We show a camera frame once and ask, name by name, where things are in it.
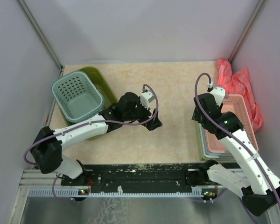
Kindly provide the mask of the light green perforated tray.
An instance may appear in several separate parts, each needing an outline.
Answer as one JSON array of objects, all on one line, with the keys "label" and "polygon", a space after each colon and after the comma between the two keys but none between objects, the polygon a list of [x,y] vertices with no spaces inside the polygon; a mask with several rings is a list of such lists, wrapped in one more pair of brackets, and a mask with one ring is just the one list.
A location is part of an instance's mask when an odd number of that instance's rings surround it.
[{"label": "light green perforated tray", "polygon": [[[198,137],[197,137],[197,141],[198,141],[198,145],[199,145],[198,153],[199,153],[199,156],[200,156],[201,160],[206,161],[205,159],[202,158],[202,155],[201,155],[202,145],[201,145],[201,138],[200,138],[200,133],[199,133],[199,129],[198,129],[198,123],[196,123],[196,131],[197,131],[197,134],[198,134]],[[211,152],[211,153],[227,153],[227,152],[229,152],[228,149],[219,140],[217,140],[216,137],[213,134],[209,134],[205,130],[204,130],[204,132],[205,132],[209,152]]]}]

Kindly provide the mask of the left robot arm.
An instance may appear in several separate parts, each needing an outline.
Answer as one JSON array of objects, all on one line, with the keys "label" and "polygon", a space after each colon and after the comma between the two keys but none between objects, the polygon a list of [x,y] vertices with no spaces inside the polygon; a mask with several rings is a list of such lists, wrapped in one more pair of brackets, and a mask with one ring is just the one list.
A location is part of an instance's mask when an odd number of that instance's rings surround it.
[{"label": "left robot arm", "polygon": [[43,127],[28,149],[35,165],[41,173],[57,172],[69,177],[78,185],[85,184],[88,174],[78,160],[63,155],[63,151],[92,137],[115,131],[122,126],[144,126],[152,131],[162,126],[158,119],[158,108],[150,110],[150,103],[158,101],[151,91],[144,91],[140,96],[127,92],[119,99],[93,117],[74,125],[52,130]]}]

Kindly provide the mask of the white perforated tray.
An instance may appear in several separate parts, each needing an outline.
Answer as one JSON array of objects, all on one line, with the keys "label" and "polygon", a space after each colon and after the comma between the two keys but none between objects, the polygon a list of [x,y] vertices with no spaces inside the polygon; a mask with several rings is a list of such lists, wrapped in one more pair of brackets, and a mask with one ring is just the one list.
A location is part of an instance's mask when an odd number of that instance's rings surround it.
[{"label": "white perforated tray", "polygon": [[205,159],[205,160],[213,159],[213,160],[223,161],[223,162],[235,161],[232,154],[229,152],[227,152],[227,153],[210,153],[210,152],[208,152],[205,132],[204,132],[201,124],[198,124],[198,129],[199,129],[200,138],[201,138],[201,145],[202,145],[201,155],[202,155],[203,159]]}]

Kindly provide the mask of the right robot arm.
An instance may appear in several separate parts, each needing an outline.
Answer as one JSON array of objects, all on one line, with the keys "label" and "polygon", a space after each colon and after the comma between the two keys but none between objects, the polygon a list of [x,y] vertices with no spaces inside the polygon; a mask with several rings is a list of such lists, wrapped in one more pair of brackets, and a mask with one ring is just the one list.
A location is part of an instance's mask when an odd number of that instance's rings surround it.
[{"label": "right robot arm", "polygon": [[194,102],[192,119],[227,147],[246,176],[243,178],[211,160],[200,168],[200,181],[206,185],[216,182],[224,186],[258,217],[280,203],[280,178],[264,163],[238,117],[232,112],[222,113],[222,107],[211,93],[196,95]]}]

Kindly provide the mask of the blue perforated tray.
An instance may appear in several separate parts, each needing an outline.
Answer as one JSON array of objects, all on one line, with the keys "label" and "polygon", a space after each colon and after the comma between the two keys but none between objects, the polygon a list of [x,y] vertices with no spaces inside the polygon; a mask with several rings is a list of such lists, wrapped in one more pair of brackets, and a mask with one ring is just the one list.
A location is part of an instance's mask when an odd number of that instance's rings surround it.
[{"label": "blue perforated tray", "polygon": [[203,155],[205,155],[207,158],[219,158],[220,156],[222,156],[223,153],[211,153],[208,151],[208,145],[207,145],[207,141],[206,141],[205,132],[204,132],[201,124],[199,124],[198,127],[200,130],[201,140],[203,143]]}]

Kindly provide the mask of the pink perforated tray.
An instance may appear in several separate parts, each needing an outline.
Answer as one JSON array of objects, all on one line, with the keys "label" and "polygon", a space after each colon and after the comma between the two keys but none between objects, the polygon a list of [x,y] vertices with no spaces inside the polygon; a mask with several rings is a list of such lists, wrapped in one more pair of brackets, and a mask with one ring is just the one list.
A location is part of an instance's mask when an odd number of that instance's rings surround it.
[{"label": "pink perforated tray", "polygon": [[[237,94],[229,95],[228,98],[223,100],[223,105],[219,108],[219,111],[219,115],[223,117],[214,118],[214,120],[230,131],[236,131],[240,128],[244,129],[249,141],[256,151],[258,151],[259,147],[243,97]],[[208,119],[206,119],[206,124],[203,125],[203,128],[205,131],[207,150],[210,154],[225,154],[229,152],[227,147],[217,138],[225,137],[226,134],[224,132],[213,125]]]}]

